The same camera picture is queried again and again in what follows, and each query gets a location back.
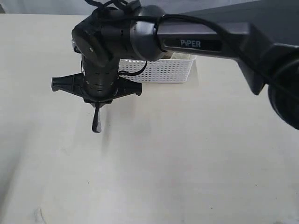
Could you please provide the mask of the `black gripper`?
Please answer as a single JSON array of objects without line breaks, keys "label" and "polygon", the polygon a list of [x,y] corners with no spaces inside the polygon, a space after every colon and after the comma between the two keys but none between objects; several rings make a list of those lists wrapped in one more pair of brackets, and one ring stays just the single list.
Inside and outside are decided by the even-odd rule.
[{"label": "black gripper", "polygon": [[132,94],[140,96],[142,84],[120,77],[119,63],[119,60],[112,60],[100,67],[82,60],[80,73],[52,78],[51,88],[79,96],[87,103],[109,103]]}]

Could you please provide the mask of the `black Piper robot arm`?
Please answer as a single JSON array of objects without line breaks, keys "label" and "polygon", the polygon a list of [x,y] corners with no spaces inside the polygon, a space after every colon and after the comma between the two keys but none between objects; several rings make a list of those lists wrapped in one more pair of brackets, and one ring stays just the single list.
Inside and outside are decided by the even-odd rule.
[{"label": "black Piper robot arm", "polygon": [[275,113],[298,129],[298,1],[261,0],[184,14],[166,14],[138,0],[88,4],[95,10],[71,33],[81,72],[54,77],[51,88],[95,108],[93,132],[100,132],[102,106],[142,92],[141,84],[128,80],[140,72],[119,70],[120,60],[157,61],[169,52],[236,61],[251,92],[258,95],[267,85]]}]

